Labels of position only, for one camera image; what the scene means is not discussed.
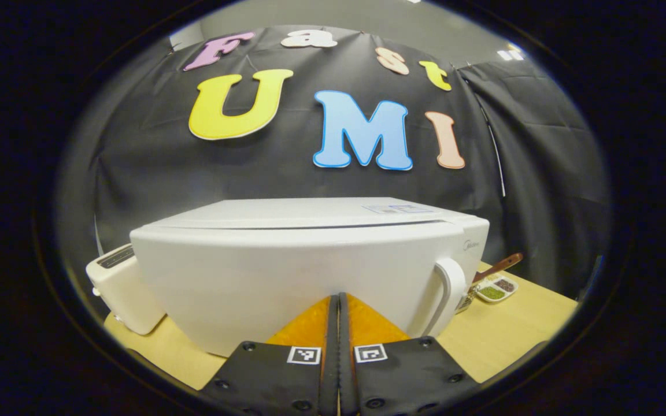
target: foam letter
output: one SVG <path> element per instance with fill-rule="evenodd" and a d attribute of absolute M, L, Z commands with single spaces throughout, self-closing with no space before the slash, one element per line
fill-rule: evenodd
<path fill-rule="evenodd" d="M 333 40 L 333 34 L 326 31 L 312 31 L 312 29 L 305 29 L 304 31 L 296 31 L 287 34 L 289 38 L 282 39 L 282 46 L 286 47 L 332 47 L 338 44 Z"/>
<path fill-rule="evenodd" d="M 438 164 L 444 168 L 461 169 L 464 168 L 466 162 L 459 154 L 459 147 L 457 139 L 454 137 L 454 119 L 446 114 L 436 113 L 436 111 L 428 111 L 425 117 L 433 123 L 436 129 L 436 138 L 438 139 L 438 148 L 441 151 L 436 160 Z"/>
<path fill-rule="evenodd" d="M 199 95 L 190 113 L 190 131 L 206 140 L 232 139 L 251 134 L 269 124 L 277 114 L 282 82 L 294 73 L 289 69 L 267 69 L 253 74 L 259 81 L 256 101 L 240 116 L 225 116 L 223 105 L 230 87 L 243 79 L 237 74 L 202 81 Z"/>
<path fill-rule="evenodd" d="M 218 52 L 230 53 L 238 47 L 241 40 L 249 40 L 254 36 L 254 32 L 246 32 L 245 34 L 228 36 L 220 39 L 210 40 L 204 45 L 204 50 L 200 52 L 195 58 L 194 62 L 185 67 L 185 71 L 190 69 L 200 68 L 209 64 L 214 64 L 220 60 Z"/>
<path fill-rule="evenodd" d="M 323 148 L 312 162 L 321 168 L 344 168 L 351 155 L 343 150 L 344 136 L 362 166 L 367 166 L 377 148 L 377 164 L 383 169 L 409 170 L 413 161 L 408 157 L 405 141 L 405 115 L 408 109 L 396 102 L 380 102 L 367 121 L 354 98 L 340 91 L 318 91 L 315 99 L 323 105 Z"/>
<path fill-rule="evenodd" d="M 428 79 L 433 82 L 433 85 L 441 88 L 444 91 L 451 91 L 452 87 L 446 82 L 443 81 L 442 77 L 446 76 L 446 71 L 441 68 L 438 68 L 438 64 L 431 61 L 420 61 L 418 64 L 425 66 L 425 73 L 428 74 Z"/>
<path fill-rule="evenodd" d="M 399 53 L 392 52 L 385 47 L 378 47 L 375 49 L 375 52 L 378 55 L 377 60 L 380 61 L 380 64 L 382 64 L 384 68 L 402 75 L 410 73 L 410 69 L 405 66 L 405 59 L 403 59 Z"/>

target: label sticker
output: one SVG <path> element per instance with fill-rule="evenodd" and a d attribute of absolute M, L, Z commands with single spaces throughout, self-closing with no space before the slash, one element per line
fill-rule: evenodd
<path fill-rule="evenodd" d="M 320 347 L 292 347 L 287 363 L 314 366 L 320 363 Z"/>
<path fill-rule="evenodd" d="M 399 211 L 393 210 L 391 206 L 386 205 L 362 205 L 364 208 L 367 208 L 369 211 L 374 211 L 378 214 L 399 214 Z"/>
<path fill-rule="evenodd" d="M 390 205 L 389 207 L 403 211 L 404 213 L 433 213 L 431 210 L 426 210 L 426 208 L 415 205 Z"/>

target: screw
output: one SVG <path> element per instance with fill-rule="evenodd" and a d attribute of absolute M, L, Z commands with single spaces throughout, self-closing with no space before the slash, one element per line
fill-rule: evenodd
<path fill-rule="evenodd" d="M 367 408 L 378 408 L 384 406 L 384 399 L 376 398 L 367 401 Z"/>
<path fill-rule="evenodd" d="M 291 406 L 298 410 L 309 410 L 312 409 L 312 405 L 307 400 L 295 400 Z"/>

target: gray wall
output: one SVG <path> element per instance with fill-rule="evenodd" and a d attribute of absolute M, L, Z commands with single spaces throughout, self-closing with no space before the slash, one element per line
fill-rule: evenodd
<path fill-rule="evenodd" d="M 200 21 L 195 21 L 169 36 L 171 46 L 174 50 L 182 50 L 183 48 L 190 47 L 204 39 L 205 37 L 204 34 L 202 34 L 202 25 Z"/>
<path fill-rule="evenodd" d="M 497 51 L 508 49 L 507 40 L 468 19 L 431 3 L 407 0 L 245 0 L 202 18 L 199 24 L 204 39 L 277 24 L 356 29 L 446 59 L 456 68 L 467 61 L 502 61 Z M 189 46 L 190 37 L 196 39 L 194 29 L 188 28 L 186 34 L 174 34 L 174 39 L 182 39 L 178 49 Z"/>

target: spoon handle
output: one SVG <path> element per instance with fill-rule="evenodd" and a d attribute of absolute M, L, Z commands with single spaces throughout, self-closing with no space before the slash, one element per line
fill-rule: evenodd
<path fill-rule="evenodd" d="M 474 280 L 472 282 L 474 283 L 477 281 L 481 281 L 481 279 L 484 279 L 490 274 L 501 272 L 507 269 L 508 267 L 515 265 L 521 260 L 523 260 L 523 254 L 517 252 L 514 255 L 511 255 L 507 258 L 502 259 L 501 261 L 498 261 L 494 266 L 490 267 L 489 269 L 483 272 L 476 272 L 476 274 L 474 274 Z"/>

